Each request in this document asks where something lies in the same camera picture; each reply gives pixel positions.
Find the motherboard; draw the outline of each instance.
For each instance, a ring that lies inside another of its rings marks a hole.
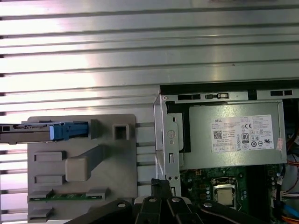
[[[260,187],[270,196],[276,190],[276,181],[280,165],[265,165],[260,169],[264,173]],[[182,196],[188,197],[193,204],[205,200],[217,201],[232,209],[251,214],[250,193],[254,192],[255,174],[245,166],[182,170]],[[273,219],[270,197],[265,201],[269,207],[269,217]]]

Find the blue latch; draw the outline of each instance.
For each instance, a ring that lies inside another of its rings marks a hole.
[[[87,122],[61,122],[51,124],[49,128],[52,141],[68,140],[83,135],[88,136]]]

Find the green circuit board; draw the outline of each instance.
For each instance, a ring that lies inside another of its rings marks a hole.
[[[181,172],[182,185],[185,191],[183,196],[190,198],[196,204],[205,200],[214,199],[212,180],[215,178],[230,177],[235,179],[235,208],[248,212],[248,193],[246,191],[246,168],[226,167],[197,170],[183,170]]]
[[[276,189],[277,173],[281,170],[279,164],[265,165],[265,184],[269,195]],[[250,193],[247,189],[246,167],[226,167],[226,168],[208,168],[197,170],[182,170],[182,196],[188,197],[193,204],[198,204],[206,200],[214,200],[215,191],[213,189],[212,180],[221,178],[231,178],[235,180],[235,199],[234,208],[241,212],[249,214]],[[270,209],[271,220],[275,223],[275,218]]]
[[[30,202],[63,201],[63,200],[101,200],[101,196],[86,196],[85,194],[52,194],[46,198],[31,198]]]

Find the qr code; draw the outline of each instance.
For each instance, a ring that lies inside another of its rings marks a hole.
[[[214,131],[214,139],[222,139],[222,131]]]

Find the power supply label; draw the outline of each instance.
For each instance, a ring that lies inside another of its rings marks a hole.
[[[271,115],[217,118],[211,130],[213,153],[274,149]]]

